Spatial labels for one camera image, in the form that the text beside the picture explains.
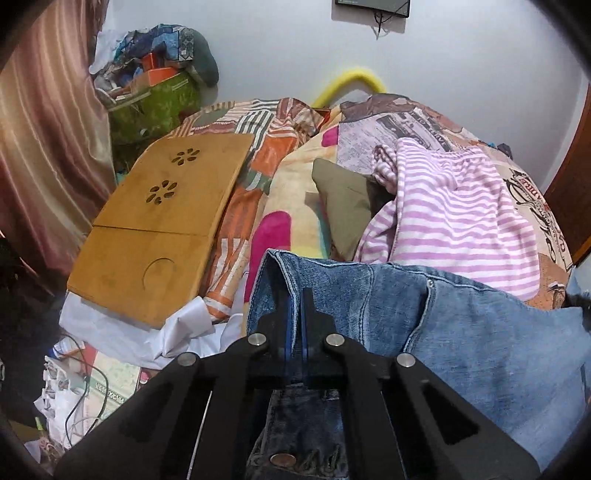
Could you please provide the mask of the newspaper print bed blanket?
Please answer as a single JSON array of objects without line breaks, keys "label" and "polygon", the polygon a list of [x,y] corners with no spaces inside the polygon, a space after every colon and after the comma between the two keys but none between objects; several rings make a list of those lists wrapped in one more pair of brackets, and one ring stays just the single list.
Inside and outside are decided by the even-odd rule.
[{"label": "newspaper print bed blanket", "polygon": [[558,222],[538,186],[512,159],[506,145],[488,144],[443,114],[399,94],[378,93],[363,102],[341,104],[337,163],[368,175],[373,149],[398,138],[412,138],[438,151],[479,147],[492,160],[504,180],[517,211],[536,233],[540,258],[540,289],[528,304],[540,309],[560,307],[573,266]]}]

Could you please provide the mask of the wooden lap desk board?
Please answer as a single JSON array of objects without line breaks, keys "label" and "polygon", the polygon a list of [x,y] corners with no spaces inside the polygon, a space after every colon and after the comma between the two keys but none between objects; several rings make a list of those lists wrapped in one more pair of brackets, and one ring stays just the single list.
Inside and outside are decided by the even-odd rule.
[{"label": "wooden lap desk board", "polygon": [[95,218],[69,291],[159,329],[197,296],[250,134],[162,138]]}]

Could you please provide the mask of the pink striped garment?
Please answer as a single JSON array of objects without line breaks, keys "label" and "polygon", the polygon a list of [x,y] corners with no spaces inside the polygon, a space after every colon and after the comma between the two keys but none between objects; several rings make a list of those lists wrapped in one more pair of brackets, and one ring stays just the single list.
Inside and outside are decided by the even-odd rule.
[{"label": "pink striped garment", "polygon": [[394,198],[363,232],[356,262],[433,267],[524,301],[537,295],[534,228],[481,149],[441,152],[403,138],[373,155],[372,177]]}]

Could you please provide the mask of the yellow foam tube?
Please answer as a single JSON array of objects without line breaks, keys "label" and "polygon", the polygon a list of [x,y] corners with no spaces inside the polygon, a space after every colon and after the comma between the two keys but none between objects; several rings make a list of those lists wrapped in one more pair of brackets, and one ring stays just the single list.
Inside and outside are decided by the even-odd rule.
[{"label": "yellow foam tube", "polygon": [[335,80],[332,80],[318,95],[317,99],[311,102],[311,107],[320,109],[331,107],[332,103],[339,98],[339,95],[356,84],[362,84],[373,94],[387,92],[384,82],[372,70],[356,67],[345,71]]}]

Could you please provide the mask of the striped brown curtain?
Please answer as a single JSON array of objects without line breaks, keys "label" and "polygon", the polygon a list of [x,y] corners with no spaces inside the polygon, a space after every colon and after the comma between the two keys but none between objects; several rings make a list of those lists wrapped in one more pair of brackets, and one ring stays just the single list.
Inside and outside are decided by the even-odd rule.
[{"label": "striped brown curtain", "polygon": [[88,68],[105,1],[52,1],[1,71],[1,232],[52,289],[115,188],[109,121]]}]

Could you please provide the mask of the olive green cloth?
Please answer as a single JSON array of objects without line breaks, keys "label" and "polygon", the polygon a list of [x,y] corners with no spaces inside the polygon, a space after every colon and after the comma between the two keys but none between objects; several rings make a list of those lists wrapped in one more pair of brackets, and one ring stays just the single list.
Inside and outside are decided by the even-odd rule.
[{"label": "olive green cloth", "polygon": [[332,258],[353,261],[370,221],[393,197],[367,176],[317,158],[311,178],[329,225]]}]

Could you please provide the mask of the colourful patchwork quilt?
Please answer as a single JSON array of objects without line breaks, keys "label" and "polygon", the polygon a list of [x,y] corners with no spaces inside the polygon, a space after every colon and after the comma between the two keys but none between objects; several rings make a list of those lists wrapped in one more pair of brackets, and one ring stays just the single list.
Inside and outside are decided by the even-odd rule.
[{"label": "colourful patchwork quilt", "polygon": [[332,117],[296,98],[221,102],[203,107],[167,134],[169,138],[199,134],[252,134],[228,206],[221,217],[200,296],[211,320],[230,317],[238,283],[249,265],[250,239],[280,162],[321,132]]}]

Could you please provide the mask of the blue denim jeans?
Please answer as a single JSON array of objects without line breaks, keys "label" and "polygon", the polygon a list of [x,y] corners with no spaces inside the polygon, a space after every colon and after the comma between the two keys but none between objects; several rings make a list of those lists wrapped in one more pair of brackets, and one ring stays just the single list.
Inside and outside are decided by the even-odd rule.
[{"label": "blue denim jeans", "polygon": [[264,256],[249,330],[287,307],[287,351],[301,357],[301,301],[373,354],[415,356],[564,479],[590,475],[590,297],[545,311],[482,283],[424,266],[339,263],[287,251]]}]

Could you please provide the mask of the white sheet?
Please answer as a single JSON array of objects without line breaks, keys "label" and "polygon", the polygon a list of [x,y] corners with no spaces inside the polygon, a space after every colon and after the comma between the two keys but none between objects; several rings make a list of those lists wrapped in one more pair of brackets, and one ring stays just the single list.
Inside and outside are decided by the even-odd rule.
[{"label": "white sheet", "polygon": [[239,291],[228,320],[215,324],[204,300],[197,296],[156,329],[69,292],[59,325],[69,335],[111,358],[161,370],[184,352],[205,358],[225,351],[242,337],[243,305],[243,292]]}]

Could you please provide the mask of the wall mounted black monitor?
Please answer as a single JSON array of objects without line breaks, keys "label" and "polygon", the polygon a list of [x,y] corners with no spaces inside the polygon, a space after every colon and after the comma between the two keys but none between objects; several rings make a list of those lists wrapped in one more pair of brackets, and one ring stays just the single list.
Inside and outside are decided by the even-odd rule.
[{"label": "wall mounted black monitor", "polygon": [[335,4],[388,13],[402,18],[409,18],[411,13],[410,0],[335,0]]}]

